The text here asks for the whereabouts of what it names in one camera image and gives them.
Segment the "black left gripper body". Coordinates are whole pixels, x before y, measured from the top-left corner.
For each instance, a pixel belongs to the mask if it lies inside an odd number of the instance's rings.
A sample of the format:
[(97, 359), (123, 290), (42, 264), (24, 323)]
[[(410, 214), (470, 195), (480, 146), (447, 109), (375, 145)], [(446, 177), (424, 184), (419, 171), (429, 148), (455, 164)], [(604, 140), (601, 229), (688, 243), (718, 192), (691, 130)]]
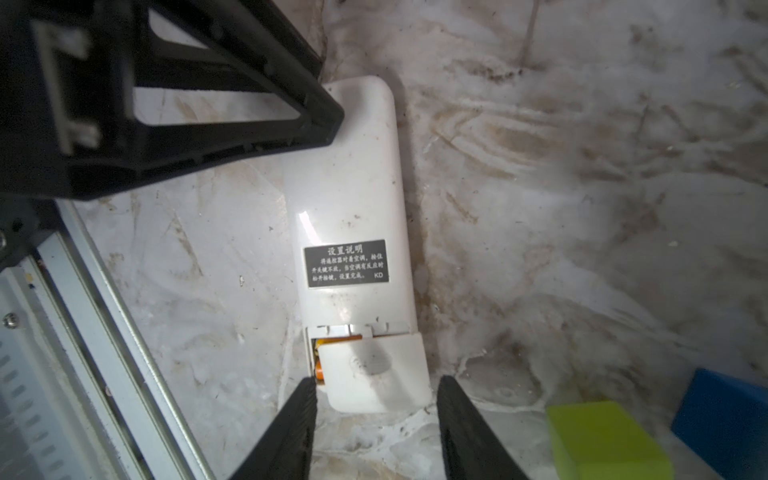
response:
[(132, 83), (118, 72), (111, 1), (1, 4), (1, 266), (58, 226), (52, 201), (140, 186)]

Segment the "orange battery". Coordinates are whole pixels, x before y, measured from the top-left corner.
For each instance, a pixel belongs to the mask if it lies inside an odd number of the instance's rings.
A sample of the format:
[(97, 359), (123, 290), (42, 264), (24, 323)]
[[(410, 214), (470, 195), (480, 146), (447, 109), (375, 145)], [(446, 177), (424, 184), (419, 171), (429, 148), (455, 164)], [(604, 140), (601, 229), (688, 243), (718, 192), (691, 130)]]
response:
[(321, 362), (319, 360), (315, 362), (314, 373), (315, 373), (315, 379), (317, 383), (319, 385), (324, 385), (325, 384), (324, 373), (323, 373)]
[(314, 347), (315, 349), (319, 349), (322, 345), (328, 345), (328, 344), (334, 344), (334, 343), (340, 343), (340, 342), (349, 342), (349, 341), (356, 341), (361, 340), (361, 335), (353, 335), (353, 336), (347, 336), (347, 337), (326, 337), (326, 338), (319, 338), (314, 341)]

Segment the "white red remote control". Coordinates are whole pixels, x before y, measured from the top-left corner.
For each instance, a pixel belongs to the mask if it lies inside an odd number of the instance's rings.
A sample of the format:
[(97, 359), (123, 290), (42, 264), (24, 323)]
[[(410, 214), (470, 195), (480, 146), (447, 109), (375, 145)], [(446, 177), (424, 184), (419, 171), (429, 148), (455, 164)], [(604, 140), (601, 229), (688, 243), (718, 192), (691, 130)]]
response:
[(394, 95), (376, 76), (325, 88), (344, 110), (335, 139), (283, 164), (311, 359), (319, 338), (418, 333)]

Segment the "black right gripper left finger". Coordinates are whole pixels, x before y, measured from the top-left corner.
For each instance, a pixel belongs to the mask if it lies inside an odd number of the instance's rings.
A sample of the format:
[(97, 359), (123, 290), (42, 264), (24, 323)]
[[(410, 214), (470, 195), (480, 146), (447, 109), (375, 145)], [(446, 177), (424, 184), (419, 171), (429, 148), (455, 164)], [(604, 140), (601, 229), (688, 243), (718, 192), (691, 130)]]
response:
[(318, 412), (316, 387), (312, 377), (298, 383), (231, 479), (309, 478)]

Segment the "white battery cover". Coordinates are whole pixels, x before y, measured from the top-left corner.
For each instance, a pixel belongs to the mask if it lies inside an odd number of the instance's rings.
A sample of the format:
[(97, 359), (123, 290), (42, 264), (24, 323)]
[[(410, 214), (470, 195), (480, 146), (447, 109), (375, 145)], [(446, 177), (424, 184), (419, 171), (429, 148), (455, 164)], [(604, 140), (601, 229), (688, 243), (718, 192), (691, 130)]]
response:
[(419, 333), (323, 343), (317, 354), (329, 405), (339, 412), (412, 411), (431, 402)]

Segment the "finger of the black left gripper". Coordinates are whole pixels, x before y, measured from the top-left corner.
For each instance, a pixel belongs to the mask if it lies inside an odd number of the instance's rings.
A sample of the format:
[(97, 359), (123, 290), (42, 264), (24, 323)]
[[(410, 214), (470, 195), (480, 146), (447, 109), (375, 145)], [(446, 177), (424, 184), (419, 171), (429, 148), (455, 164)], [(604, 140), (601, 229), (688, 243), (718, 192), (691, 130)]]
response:
[(128, 136), (71, 161), (71, 197), (90, 200), (233, 161), (329, 145), (336, 119), (131, 125)]
[(318, 81), (322, 61), (271, 1), (141, 1), (137, 83), (271, 93), (290, 120), (141, 126), (141, 144), (329, 144), (343, 108)]

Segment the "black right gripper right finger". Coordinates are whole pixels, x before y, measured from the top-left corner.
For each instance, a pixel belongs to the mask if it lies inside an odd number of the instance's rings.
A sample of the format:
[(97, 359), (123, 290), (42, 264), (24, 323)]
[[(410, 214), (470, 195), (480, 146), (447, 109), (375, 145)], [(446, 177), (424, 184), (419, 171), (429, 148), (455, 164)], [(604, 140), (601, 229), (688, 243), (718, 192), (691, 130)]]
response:
[(529, 479), (454, 377), (441, 377), (436, 407), (447, 479)]

